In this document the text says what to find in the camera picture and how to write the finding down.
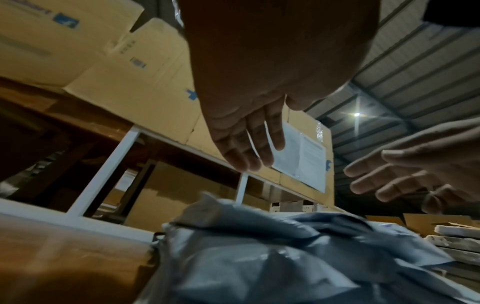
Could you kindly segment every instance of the paper sheet taped to box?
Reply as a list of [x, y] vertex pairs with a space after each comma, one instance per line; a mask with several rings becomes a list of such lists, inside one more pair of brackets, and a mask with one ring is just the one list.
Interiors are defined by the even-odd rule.
[[285, 148], [277, 151], [270, 140], [275, 162], [273, 168], [325, 193], [326, 151], [325, 148], [283, 122]]

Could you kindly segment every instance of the white metal frame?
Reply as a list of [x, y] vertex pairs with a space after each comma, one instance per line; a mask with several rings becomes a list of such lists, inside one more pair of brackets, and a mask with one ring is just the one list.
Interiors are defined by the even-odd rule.
[[[139, 137], [139, 135], [142, 133], [148, 136], [151, 136], [153, 138], [156, 138], [160, 141], [163, 141], [165, 143], [168, 143], [170, 145], [186, 150], [195, 155], [206, 158], [217, 164], [233, 169], [228, 163], [222, 160], [216, 159], [210, 155], [207, 155], [197, 149], [180, 144], [162, 135], [142, 129], [139, 126], [133, 126], [124, 136], [124, 138], [120, 141], [120, 143], [114, 149], [112, 154], [108, 157], [106, 162], [103, 164], [100, 170], [95, 174], [93, 179], [90, 181], [90, 183], [88, 183], [86, 188], [83, 190], [80, 196], [78, 196], [76, 201], [73, 203], [73, 205], [70, 207], [70, 209], [66, 213], [45, 209], [37, 206], [32, 206], [28, 204], [23, 204], [23, 203], [19, 203], [19, 202], [7, 200], [7, 199], [0, 199], [0, 213], [11, 215], [11, 216], [22, 217], [30, 220], [42, 221], [42, 222], [46, 222], [54, 225], [67, 226], [75, 229], [103, 233], [103, 234], [108, 234], [112, 236], [123, 237], [123, 238], [132, 239], [136, 241], [150, 243], [154, 236], [153, 232], [83, 217], [83, 214], [86, 212], [90, 204], [93, 202], [93, 200], [98, 195], [102, 187], [105, 185], [105, 183], [110, 178], [112, 173], [118, 167], [122, 159], [125, 157], [127, 152], [130, 150], [134, 142]], [[240, 180], [238, 181], [238, 186], [236, 189], [235, 202], [238, 205], [240, 205], [243, 201], [243, 198], [245, 195], [245, 188], [247, 186], [247, 181], [249, 177], [253, 177], [267, 184], [270, 184], [273, 187], [280, 188], [284, 191], [287, 191], [301, 198], [309, 200], [309, 198], [307, 198], [304, 195], [301, 195], [300, 193], [296, 193], [294, 191], [286, 189], [281, 185], [267, 181], [259, 176], [244, 172], [240, 176]]]

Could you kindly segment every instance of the ceiling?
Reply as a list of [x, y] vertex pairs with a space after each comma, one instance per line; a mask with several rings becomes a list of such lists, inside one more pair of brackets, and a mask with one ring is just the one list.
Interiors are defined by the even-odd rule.
[[[423, 23], [427, 2], [383, 0], [374, 45], [351, 85], [306, 110], [331, 129], [335, 199], [352, 213], [421, 212], [427, 190], [390, 204], [373, 192], [355, 195], [343, 173], [346, 165], [419, 130], [480, 116], [480, 31]], [[471, 206], [449, 212], [480, 216], [480, 208]]]

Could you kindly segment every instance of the hand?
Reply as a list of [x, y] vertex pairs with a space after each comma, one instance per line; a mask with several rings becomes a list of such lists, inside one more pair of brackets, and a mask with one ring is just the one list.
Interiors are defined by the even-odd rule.
[[356, 194], [377, 188], [383, 202], [423, 187], [424, 211], [480, 200], [480, 118], [444, 123], [384, 145], [344, 169]]
[[370, 49], [379, 0], [180, 0], [195, 91], [213, 142], [238, 171], [285, 146], [284, 103], [303, 110], [344, 85]]

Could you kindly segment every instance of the gray plastic package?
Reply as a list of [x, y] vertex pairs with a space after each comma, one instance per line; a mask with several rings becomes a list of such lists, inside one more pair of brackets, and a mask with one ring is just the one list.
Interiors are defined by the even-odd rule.
[[480, 303], [422, 268], [452, 261], [443, 251], [345, 214], [279, 218], [204, 194], [165, 226], [159, 249], [137, 304]]

